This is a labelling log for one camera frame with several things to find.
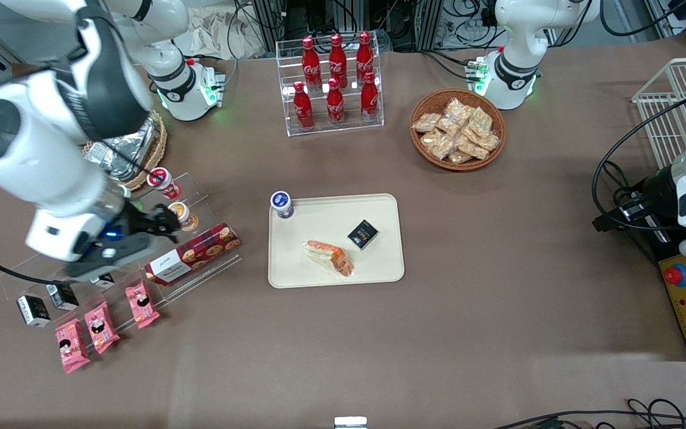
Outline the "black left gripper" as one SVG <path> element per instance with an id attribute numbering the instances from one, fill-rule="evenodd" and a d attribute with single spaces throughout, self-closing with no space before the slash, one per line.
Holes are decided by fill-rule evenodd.
<path id="1" fill-rule="evenodd" d="M 620 216 L 604 214 L 594 218 L 593 227 L 598 232 L 623 231 L 624 222 L 636 222 L 640 218 L 656 216 L 677 222 L 678 197 L 672 166 L 665 166 L 646 176 L 638 183 L 640 199 L 631 199 L 617 206 Z"/>

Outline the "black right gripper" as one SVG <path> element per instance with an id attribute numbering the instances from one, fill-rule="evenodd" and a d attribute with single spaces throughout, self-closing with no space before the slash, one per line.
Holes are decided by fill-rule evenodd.
<path id="1" fill-rule="evenodd" d="M 179 218 L 168 206 L 154 206 L 152 211 L 142 212 L 132 203 L 124 203 L 120 212 L 120 243 L 129 243 L 135 234 L 166 237 L 177 244 Z"/>

